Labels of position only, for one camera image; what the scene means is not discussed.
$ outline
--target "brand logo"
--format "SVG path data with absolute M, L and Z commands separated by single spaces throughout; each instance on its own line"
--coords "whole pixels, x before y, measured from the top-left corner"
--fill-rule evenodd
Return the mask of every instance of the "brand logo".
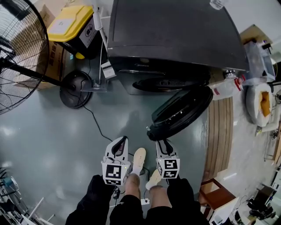
M 149 65 L 143 65 L 143 64 L 135 64 L 135 66 L 143 66 L 143 67 L 149 67 Z

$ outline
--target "electric fan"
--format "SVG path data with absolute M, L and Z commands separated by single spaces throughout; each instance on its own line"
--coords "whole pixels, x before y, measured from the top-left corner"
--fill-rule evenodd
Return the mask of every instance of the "electric fan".
M 91 92 L 81 92 L 90 77 L 81 71 L 62 82 L 45 76 L 49 40 L 44 22 L 29 0 L 0 0 L 0 114 L 26 100 L 41 81 L 58 85 L 60 97 L 70 108 L 85 105 Z

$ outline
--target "washing machine door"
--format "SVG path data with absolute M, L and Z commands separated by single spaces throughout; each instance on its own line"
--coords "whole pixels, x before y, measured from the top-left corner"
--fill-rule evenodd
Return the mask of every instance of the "washing machine door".
M 209 106 L 213 92 L 209 87 L 182 90 L 152 114 L 147 135 L 152 141 L 169 138 L 194 122 Z

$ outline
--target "yellow lid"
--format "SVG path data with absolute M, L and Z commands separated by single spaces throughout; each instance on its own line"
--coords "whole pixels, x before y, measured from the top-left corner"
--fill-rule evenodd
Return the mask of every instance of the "yellow lid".
M 93 13 L 91 6 L 63 8 L 47 30 L 49 40 L 66 42 L 75 38 Z

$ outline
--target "black sleeve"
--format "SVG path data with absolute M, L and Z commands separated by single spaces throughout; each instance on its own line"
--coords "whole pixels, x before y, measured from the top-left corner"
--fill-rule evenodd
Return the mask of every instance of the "black sleeve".
M 170 179 L 167 194 L 172 204 L 175 218 L 185 224 L 209 225 L 200 211 L 200 203 L 194 201 L 192 187 L 187 179 Z
M 78 203 L 77 209 L 71 213 L 66 225 L 105 224 L 114 185 L 106 185 L 100 175 L 93 176 L 86 195 Z

